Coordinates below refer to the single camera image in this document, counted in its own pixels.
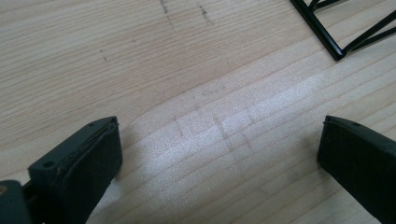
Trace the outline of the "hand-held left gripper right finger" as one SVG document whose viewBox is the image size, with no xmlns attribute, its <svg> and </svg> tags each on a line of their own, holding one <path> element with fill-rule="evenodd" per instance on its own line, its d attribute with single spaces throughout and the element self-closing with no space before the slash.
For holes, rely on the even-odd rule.
<svg viewBox="0 0 396 224">
<path fill-rule="evenodd" d="M 382 224 L 396 224 L 396 141 L 357 122 L 328 116 L 317 161 Z"/>
</svg>

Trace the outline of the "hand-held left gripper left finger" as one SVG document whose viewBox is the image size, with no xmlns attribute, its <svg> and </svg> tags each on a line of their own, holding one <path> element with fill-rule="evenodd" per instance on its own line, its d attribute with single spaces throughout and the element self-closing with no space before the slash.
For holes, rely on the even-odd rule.
<svg viewBox="0 0 396 224">
<path fill-rule="evenodd" d="M 85 224 L 122 164 L 115 117 L 93 121 L 29 166 L 45 224 Z"/>
</svg>

